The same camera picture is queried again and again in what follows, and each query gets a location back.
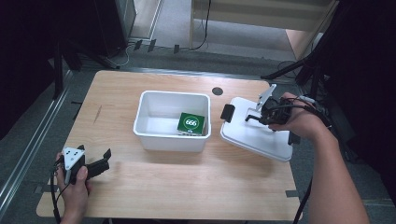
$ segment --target gray floor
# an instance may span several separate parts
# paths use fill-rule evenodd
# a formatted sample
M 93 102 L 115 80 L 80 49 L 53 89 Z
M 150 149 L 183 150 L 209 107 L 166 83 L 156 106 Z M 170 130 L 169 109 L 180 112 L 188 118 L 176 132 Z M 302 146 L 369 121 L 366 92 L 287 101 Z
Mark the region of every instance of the gray floor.
M 203 8 L 202 13 L 206 15 L 207 9 Z M 157 46 L 172 48 L 180 45 L 187 48 L 190 17 L 191 1 L 164 0 L 152 35 Z M 201 45 L 205 38 L 204 27 L 205 21 L 194 20 L 195 47 Z M 295 60 L 283 29 L 209 21 L 207 33 L 206 42 L 198 51 L 278 61 Z
M 134 0 L 136 18 L 132 38 L 151 39 L 161 9 L 160 0 Z
M 164 3 L 171 3 L 171 0 L 165 0 Z M 157 34 L 157 41 L 168 39 L 170 42 L 177 43 L 178 40 L 171 40 L 166 35 L 161 37 Z M 264 46 L 271 46 L 272 43 L 263 43 Z M 268 47 L 267 50 L 276 50 L 276 47 Z M 280 46 L 278 51 L 288 46 Z M 286 56 L 271 59 L 271 57 L 247 57 L 246 55 L 237 55 L 235 53 L 226 53 L 219 51 L 217 53 L 200 52 L 200 51 L 181 51 L 174 54 L 172 49 L 155 48 L 154 51 L 148 52 L 147 46 L 142 46 L 139 50 L 129 48 L 129 62 L 120 69 L 125 71 L 155 72 L 157 69 L 177 70 L 184 74 L 192 71 L 199 76 L 217 76 L 231 78 L 248 78 L 260 79 L 260 75 L 266 75 L 275 72 L 279 67 L 286 65 L 282 61 L 288 61 L 290 58 Z M 37 186 L 47 186 L 49 180 L 49 168 L 57 151 L 61 150 L 73 126 L 73 117 L 78 112 L 78 105 L 75 102 L 83 102 L 84 97 L 91 85 L 94 74 L 103 69 L 96 62 L 81 56 L 83 67 L 80 71 L 73 71 L 73 76 L 68 85 L 68 93 L 54 118 L 43 141 L 38 144 L 37 153 L 31 165 L 28 167 L 27 173 L 16 191 L 8 210 L 0 218 L 0 223 L 54 223 L 52 217 L 39 217 L 35 213 L 35 208 L 41 197 L 40 193 L 35 193 Z M 124 52 L 117 57 L 111 59 L 115 63 L 127 62 Z M 279 96 L 284 91 L 301 93 L 306 91 L 306 87 L 298 87 L 294 84 L 292 78 L 281 77 L 271 81 L 278 84 L 275 95 Z M 3 186 L 7 178 L 13 172 L 19 158 L 28 145 L 30 139 L 35 133 L 35 129 L 39 125 L 41 119 L 45 116 L 52 100 L 54 87 L 49 86 L 29 110 L 20 118 L 18 123 L 13 127 L 11 132 L 0 141 L 0 151 L 2 153 L 2 169 L 0 169 L 0 184 Z M 304 191 L 309 183 L 313 154 L 312 146 L 303 140 L 300 145 L 296 145 L 293 151 L 293 157 L 290 161 L 291 170 L 296 182 L 296 187 L 300 198 L 303 197 Z M 368 214 L 372 223 L 391 224 L 396 223 L 396 209 L 389 201 L 389 196 L 378 174 L 365 163 L 352 164 L 346 163 L 352 178 L 358 188 L 359 193 L 364 201 Z M 307 223 L 307 207 L 304 210 L 304 217 L 301 223 Z M 85 218 L 83 223 L 102 223 L 102 218 Z M 290 223 L 287 221 L 249 221 L 249 223 Z

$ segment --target finger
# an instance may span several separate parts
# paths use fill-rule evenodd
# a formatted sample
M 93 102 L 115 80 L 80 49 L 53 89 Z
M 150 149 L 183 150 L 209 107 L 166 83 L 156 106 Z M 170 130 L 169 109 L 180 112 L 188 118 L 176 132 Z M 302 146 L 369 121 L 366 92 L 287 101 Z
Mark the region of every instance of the finger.
M 88 169 L 86 166 L 81 166 L 79 168 L 78 173 L 77 173 L 77 180 L 76 180 L 76 188 L 78 189 L 85 189 L 87 188 L 85 186 L 85 180 L 87 179 L 88 176 Z
M 58 152 L 56 154 L 56 160 L 59 160 L 59 158 L 62 156 L 62 152 Z M 56 180 L 57 180 L 57 185 L 59 186 L 60 189 L 64 188 L 64 170 L 62 169 L 61 166 L 58 166 L 56 170 Z
M 285 93 L 283 93 L 282 97 L 283 98 L 296 98 L 297 96 L 286 91 Z
M 85 187 L 87 188 L 88 195 L 90 195 L 90 193 L 93 191 L 93 185 L 91 181 L 89 180 L 85 181 Z

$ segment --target black cable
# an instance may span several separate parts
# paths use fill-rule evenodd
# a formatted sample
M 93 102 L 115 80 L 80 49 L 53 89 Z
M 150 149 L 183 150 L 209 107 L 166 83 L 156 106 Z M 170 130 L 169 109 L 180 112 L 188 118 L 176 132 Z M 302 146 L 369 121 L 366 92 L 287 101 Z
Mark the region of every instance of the black cable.
M 309 182 L 308 189 L 306 189 L 306 193 L 303 197 L 303 200 L 300 202 L 300 206 L 298 207 L 296 216 L 294 217 L 293 224 L 297 224 L 298 220 L 300 219 L 301 213 L 304 210 L 304 207 L 305 207 L 306 202 L 308 201 L 309 195 L 311 195 L 311 187 L 312 187 L 312 178 L 311 178 L 311 181 Z
M 162 47 L 162 46 L 154 46 L 155 49 L 174 49 L 172 47 Z
M 281 62 L 281 63 L 279 63 L 279 64 L 277 65 L 277 71 L 280 70 L 280 69 L 279 69 L 279 66 L 280 66 L 282 63 L 295 63 L 295 62 L 294 62 L 294 61 L 283 61 L 283 62 Z M 287 78 L 296 78 L 296 77 L 297 77 L 297 74 L 295 73 L 295 71 L 292 70 L 291 72 L 294 74 L 294 77 L 289 77 L 289 76 L 287 75 L 287 73 L 285 73 L 283 76 L 284 76 L 284 77 L 287 77 Z
M 212 4 L 212 0 L 209 0 L 209 7 L 207 8 L 207 15 L 206 15 L 206 23 L 205 23 L 205 38 L 204 41 L 202 42 L 202 44 L 200 46 L 198 46 L 197 48 L 194 49 L 190 49 L 190 50 L 197 50 L 199 49 L 205 42 L 206 42 L 206 37 L 207 37 L 207 21 L 209 20 L 209 12 L 210 12 L 210 5 Z
M 59 198 L 61 197 L 62 193 L 69 187 L 70 183 L 68 183 L 64 189 L 61 190 L 61 192 L 58 194 L 58 197 L 56 198 L 56 203 L 58 203 Z
M 269 111 L 278 110 L 279 108 L 301 108 L 301 109 L 307 109 L 307 108 L 311 108 L 311 107 L 309 107 L 307 105 L 277 105 L 275 107 L 272 107 L 272 108 L 269 108 L 269 109 L 266 109 L 266 110 L 269 110 Z
M 300 101 L 300 102 L 302 102 L 302 103 L 308 105 L 309 107 L 312 107 L 313 109 L 316 109 L 316 108 L 315 108 L 314 106 L 312 106 L 309 102 L 307 102 L 307 101 L 305 101 L 305 100 L 303 100 L 303 99 L 300 99 L 299 97 L 300 97 L 300 96 L 296 96 L 296 97 L 294 97 L 294 98 L 285 98 L 285 100 L 292 100 L 293 102 L 297 100 L 297 101 Z
M 62 155 L 54 164 L 53 164 L 53 169 L 50 170 L 50 195 L 52 198 L 52 204 L 53 204 L 53 215 L 55 216 L 56 222 L 59 224 L 61 223 L 61 215 L 59 214 L 59 209 L 58 209 L 58 199 L 55 198 L 55 184 L 54 184 L 54 178 L 55 174 L 58 171 L 58 165 L 64 161 L 64 155 Z
M 56 172 L 57 166 L 58 166 L 58 164 L 56 164 L 54 166 L 55 169 L 52 170 L 51 174 L 50 174 L 50 195 L 51 195 L 52 204 L 53 204 L 53 215 L 55 216 L 56 223 L 59 224 L 59 223 L 61 223 L 61 215 L 59 214 L 58 205 L 56 203 L 57 200 L 55 199 L 55 185 L 54 185 L 54 181 L 53 181 L 53 179 L 55 177 L 54 173 Z

